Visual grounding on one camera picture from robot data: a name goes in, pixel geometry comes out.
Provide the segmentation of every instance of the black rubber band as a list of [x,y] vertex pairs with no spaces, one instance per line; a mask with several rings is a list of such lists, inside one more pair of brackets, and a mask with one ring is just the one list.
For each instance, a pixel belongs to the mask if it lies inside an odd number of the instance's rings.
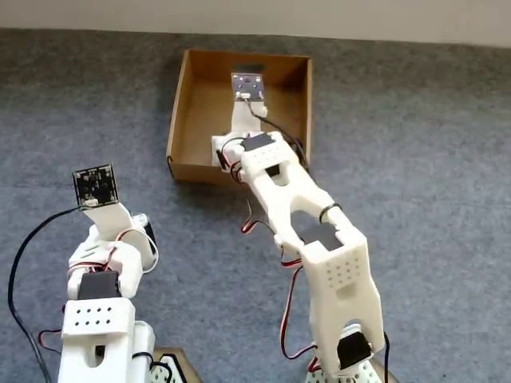
[[343,207],[341,205],[339,205],[338,203],[334,202],[334,203],[331,203],[330,205],[328,205],[327,207],[325,207],[320,213],[319,213],[319,223],[323,223],[323,216],[330,210],[332,209],[333,207],[338,207],[339,209],[343,209]]

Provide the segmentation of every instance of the circuit board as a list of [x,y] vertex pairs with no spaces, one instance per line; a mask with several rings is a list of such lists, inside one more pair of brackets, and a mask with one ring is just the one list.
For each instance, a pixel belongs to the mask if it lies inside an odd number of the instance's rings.
[[80,207],[101,207],[119,202],[111,164],[73,172],[73,181]]

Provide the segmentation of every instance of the red wire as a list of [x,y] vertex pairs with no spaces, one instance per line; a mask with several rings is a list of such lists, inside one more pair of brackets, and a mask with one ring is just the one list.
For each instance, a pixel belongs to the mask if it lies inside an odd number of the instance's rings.
[[316,371],[321,370],[321,366],[318,364],[318,357],[313,357],[309,362],[309,366],[307,367],[309,373],[315,373]]
[[297,258],[297,259],[292,259],[291,261],[284,261],[284,248],[282,248],[282,250],[280,252],[280,264],[283,267],[289,269],[289,268],[295,267],[297,265],[301,265],[302,259]]
[[38,343],[39,345],[43,348],[43,349],[47,349],[49,351],[53,351],[55,353],[58,353],[60,354],[61,352],[58,350],[58,349],[54,349],[53,347],[49,347],[47,345],[45,345],[44,343],[44,339],[43,339],[43,335],[46,334],[46,333],[52,333],[52,334],[55,334],[55,333],[60,333],[61,332],[61,329],[56,329],[56,330],[43,330],[41,331],[39,334],[38,334]]
[[105,262],[105,264],[103,265],[103,270],[106,270],[106,269],[108,268],[109,263],[110,263],[110,261],[112,260],[113,253],[115,253],[115,252],[116,252],[116,250],[117,250],[117,248],[116,248],[116,247],[112,247],[112,250],[109,252],[109,257],[106,259],[106,262]]
[[280,327],[280,349],[282,350],[282,354],[284,357],[290,360],[294,360],[298,357],[301,357],[304,353],[311,349],[317,348],[316,345],[312,344],[309,345],[300,351],[289,355],[286,351],[286,332],[287,332],[287,323],[289,322],[289,311],[291,309],[291,300],[293,296],[293,290],[295,289],[295,283],[296,283],[296,277],[298,276],[298,273],[302,270],[303,266],[298,267],[291,276],[291,285],[289,286],[289,294],[287,295],[287,302],[286,302],[286,308],[284,310],[284,314],[282,316],[282,324]]

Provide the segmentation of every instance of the black cable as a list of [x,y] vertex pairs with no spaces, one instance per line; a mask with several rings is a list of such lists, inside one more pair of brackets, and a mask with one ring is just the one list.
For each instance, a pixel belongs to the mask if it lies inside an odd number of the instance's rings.
[[385,359],[383,362],[383,373],[385,375],[383,381],[384,383],[389,383],[389,352],[390,352],[390,341],[389,337],[386,336],[386,332],[383,332],[383,337],[385,338]]
[[149,368],[151,365],[153,365],[153,362],[154,362],[153,356],[151,355],[151,353],[148,353],[147,351],[141,351],[139,353],[134,353],[131,356],[132,359],[135,359],[136,357],[148,357],[149,359],[151,359],[151,364],[149,365]]
[[281,128],[280,126],[278,126],[275,122],[273,121],[270,121],[269,119],[267,119],[266,117],[263,117],[263,116],[260,116],[259,114],[256,114],[253,110],[252,110],[252,105],[250,103],[250,100],[248,99],[245,99],[245,102],[247,103],[248,105],[248,108],[250,109],[250,114],[252,114],[255,118],[257,118],[258,120],[260,120],[261,122],[264,122],[265,124],[268,124],[268,125],[271,125],[273,128],[277,129],[279,132],[281,132],[283,135],[285,135],[285,137],[290,140],[290,141],[293,141],[293,143],[296,145],[296,148],[298,149],[299,151],[299,154],[300,154],[300,157],[302,157],[302,162],[303,162],[303,167],[305,168],[305,170],[307,171],[307,173],[309,173],[309,176],[312,177],[311,175],[311,169],[309,168],[309,161],[307,161],[307,156],[305,155],[305,152],[303,151],[303,148],[302,148],[302,145],[300,145],[300,142],[298,142],[298,140],[296,138],[294,138],[291,134],[289,134],[288,132],[286,132],[283,128]]
[[320,213],[319,213],[319,223],[323,223],[323,216],[330,210],[330,209],[333,209],[334,207],[338,207],[339,209],[343,209],[343,207],[341,205],[339,205],[338,203],[334,202],[334,203],[331,203],[330,205],[326,206]]
[[26,328],[25,323],[23,323],[22,318],[19,316],[18,312],[16,311],[16,307],[14,306],[14,280],[16,279],[16,271],[18,269],[19,261],[23,255],[23,251],[25,250],[26,246],[29,244],[30,240],[48,223],[53,221],[54,219],[69,214],[75,210],[77,210],[79,207],[74,207],[73,209],[61,211],[60,213],[51,215],[49,218],[42,221],[39,226],[37,226],[35,229],[33,229],[30,234],[25,238],[25,240],[22,242],[22,245],[18,249],[18,253],[16,253],[16,256],[14,257],[13,266],[10,268],[10,274],[9,274],[9,286],[7,288],[7,302],[9,304],[9,311],[12,314],[14,320],[18,324],[19,328],[22,330],[22,332],[25,334],[26,338],[28,339],[30,346],[32,347],[32,350],[34,351],[36,360],[38,361],[39,368],[42,371],[42,374],[45,378],[46,383],[51,383],[51,375],[48,370],[48,367],[46,366],[45,360],[42,357],[41,350],[38,347],[38,344],[36,340],[34,339],[34,336],[31,332]]
[[172,370],[170,369],[170,367],[168,367],[166,363],[162,363],[161,361],[154,361],[153,363],[151,363],[151,369],[153,369],[155,365],[163,367],[168,371],[167,383],[170,383],[170,380],[172,379]]

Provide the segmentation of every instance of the metal base plate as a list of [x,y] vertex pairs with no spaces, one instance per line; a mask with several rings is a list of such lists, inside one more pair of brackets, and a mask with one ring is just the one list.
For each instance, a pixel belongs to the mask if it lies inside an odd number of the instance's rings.
[[328,379],[322,370],[308,373],[305,383],[382,383],[382,379],[369,361],[360,364],[358,372],[341,377],[337,382]]
[[165,354],[160,358],[160,362],[165,363],[172,371],[172,377],[168,380],[168,371],[160,366],[155,366],[149,374],[150,383],[186,383],[183,370],[181,369],[177,356],[175,354]]

